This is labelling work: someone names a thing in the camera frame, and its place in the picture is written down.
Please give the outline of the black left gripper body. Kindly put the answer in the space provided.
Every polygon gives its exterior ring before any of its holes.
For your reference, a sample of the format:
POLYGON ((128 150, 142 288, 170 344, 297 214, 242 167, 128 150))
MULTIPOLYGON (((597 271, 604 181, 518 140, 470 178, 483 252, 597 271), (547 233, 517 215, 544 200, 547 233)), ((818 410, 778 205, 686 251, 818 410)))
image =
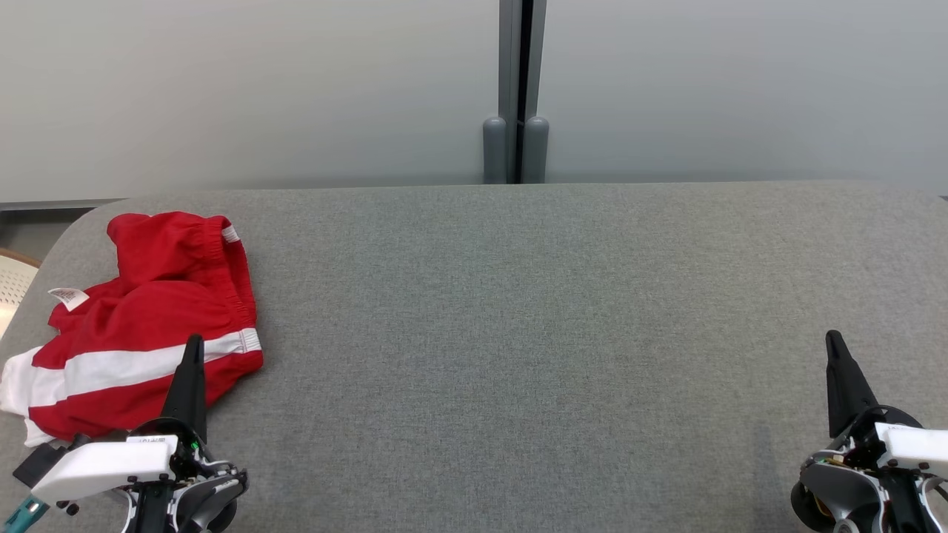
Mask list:
POLYGON ((175 418, 157 418, 132 430, 133 441, 156 441, 177 438, 170 453, 170 470, 175 476, 209 476, 207 450, 204 440, 187 423, 175 418))

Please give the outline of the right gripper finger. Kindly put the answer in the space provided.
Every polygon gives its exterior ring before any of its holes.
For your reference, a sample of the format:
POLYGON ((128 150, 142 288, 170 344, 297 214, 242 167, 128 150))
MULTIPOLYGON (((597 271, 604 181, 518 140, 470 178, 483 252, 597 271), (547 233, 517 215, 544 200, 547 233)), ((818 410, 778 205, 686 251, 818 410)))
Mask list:
POLYGON ((836 438, 854 416, 849 399, 849 373, 852 361, 849 348, 839 331, 827 331, 826 348, 827 428, 829 437, 836 438))
POLYGON ((850 406, 853 408, 853 418, 850 419, 851 424, 856 418, 857 415, 860 415, 866 408, 875 407, 879 403, 875 398, 874 392, 872 391, 862 368, 851 355, 851 367, 849 373, 849 385, 850 393, 849 399, 851 401, 850 406))

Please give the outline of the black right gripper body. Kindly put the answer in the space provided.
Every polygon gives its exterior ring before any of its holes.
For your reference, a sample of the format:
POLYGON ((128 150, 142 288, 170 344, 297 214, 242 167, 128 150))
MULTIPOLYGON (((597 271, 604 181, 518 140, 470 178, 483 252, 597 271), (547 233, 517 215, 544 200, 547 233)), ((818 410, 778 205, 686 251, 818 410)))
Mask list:
POLYGON ((854 469, 879 469, 879 459, 886 445, 881 442, 875 425, 877 423, 923 429, 924 426, 903 409, 891 406, 866 408, 854 418, 847 433, 847 452, 844 463, 854 469))

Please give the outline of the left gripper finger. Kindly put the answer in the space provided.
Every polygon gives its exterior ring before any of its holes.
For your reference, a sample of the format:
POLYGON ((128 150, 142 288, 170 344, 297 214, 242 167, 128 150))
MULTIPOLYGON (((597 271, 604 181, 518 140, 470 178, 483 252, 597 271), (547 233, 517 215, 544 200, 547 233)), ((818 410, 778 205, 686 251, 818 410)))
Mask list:
POLYGON ((197 421, 197 336, 190 335, 181 361, 170 382, 161 411, 166 418, 175 418, 190 427, 197 421))
POLYGON ((190 393, 187 421, 202 442, 207 442, 206 378, 204 340, 192 335, 187 340, 187 391, 190 393))

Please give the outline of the red white striped shorts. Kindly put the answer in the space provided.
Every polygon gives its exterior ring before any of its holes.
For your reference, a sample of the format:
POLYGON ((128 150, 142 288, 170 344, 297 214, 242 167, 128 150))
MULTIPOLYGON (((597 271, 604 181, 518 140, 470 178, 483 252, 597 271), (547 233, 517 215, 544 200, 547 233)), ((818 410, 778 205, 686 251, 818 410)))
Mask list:
POLYGON ((157 418, 194 335, 208 403, 263 366, 247 253, 227 217, 119 215, 106 232, 115 279, 87 288, 80 304, 57 304, 56 336, 24 355, 27 446, 157 418))

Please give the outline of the red white basketball jersey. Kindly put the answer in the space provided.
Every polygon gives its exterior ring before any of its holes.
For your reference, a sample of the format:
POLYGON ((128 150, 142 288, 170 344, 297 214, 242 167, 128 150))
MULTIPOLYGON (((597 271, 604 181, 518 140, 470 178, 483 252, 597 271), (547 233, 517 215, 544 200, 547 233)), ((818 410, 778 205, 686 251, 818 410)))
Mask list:
POLYGON ((115 283, 84 290, 55 288, 59 303, 50 315, 56 335, 46 344, 14 355, 0 378, 0 409, 20 415, 26 424, 27 446, 72 440, 77 433, 103 438, 124 432, 109 408, 114 399, 104 392, 105 353, 101 341, 89 341, 104 299, 115 283))

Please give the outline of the white perforated basket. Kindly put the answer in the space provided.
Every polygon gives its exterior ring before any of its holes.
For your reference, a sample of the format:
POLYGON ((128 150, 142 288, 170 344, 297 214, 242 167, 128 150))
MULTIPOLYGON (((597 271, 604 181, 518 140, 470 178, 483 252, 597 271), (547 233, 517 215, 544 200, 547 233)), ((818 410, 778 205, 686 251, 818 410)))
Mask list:
POLYGON ((26 296, 41 261, 0 247, 0 340, 26 296))

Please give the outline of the grey wall ledge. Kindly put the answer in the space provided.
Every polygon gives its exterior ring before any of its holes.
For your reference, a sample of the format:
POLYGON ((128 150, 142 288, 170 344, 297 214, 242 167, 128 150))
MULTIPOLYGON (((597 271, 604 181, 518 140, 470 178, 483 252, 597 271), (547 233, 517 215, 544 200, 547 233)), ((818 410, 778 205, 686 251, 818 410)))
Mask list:
POLYGON ((46 209, 95 209, 121 200, 122 198, 71 201, 0 201, 0 212, 46 209))

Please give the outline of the grey rounded post cap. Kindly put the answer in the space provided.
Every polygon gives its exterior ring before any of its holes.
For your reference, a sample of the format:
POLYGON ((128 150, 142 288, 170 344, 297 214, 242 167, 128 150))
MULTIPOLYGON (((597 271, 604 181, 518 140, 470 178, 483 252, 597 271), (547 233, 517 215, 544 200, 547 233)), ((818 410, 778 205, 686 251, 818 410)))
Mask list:
POLYGON ((507 184, 507 122, 491 117, 483 123, 484 184, 507 184))
POLYGON ((545 118, 532 117, 525 121, 521 146, 521 181, 524 184, 545 182, 549 131, 550 125, 545 118))

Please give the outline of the grey vertical partition post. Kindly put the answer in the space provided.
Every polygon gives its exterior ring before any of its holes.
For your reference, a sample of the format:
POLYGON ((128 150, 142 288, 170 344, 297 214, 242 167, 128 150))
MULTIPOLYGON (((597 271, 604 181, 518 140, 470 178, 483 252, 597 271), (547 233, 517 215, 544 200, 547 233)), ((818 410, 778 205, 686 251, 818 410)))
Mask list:
POLYGON ((498 111, 507 122, 507 184, 522 184, 524 124, 538 114, 547 0, 500 2, 498 111))

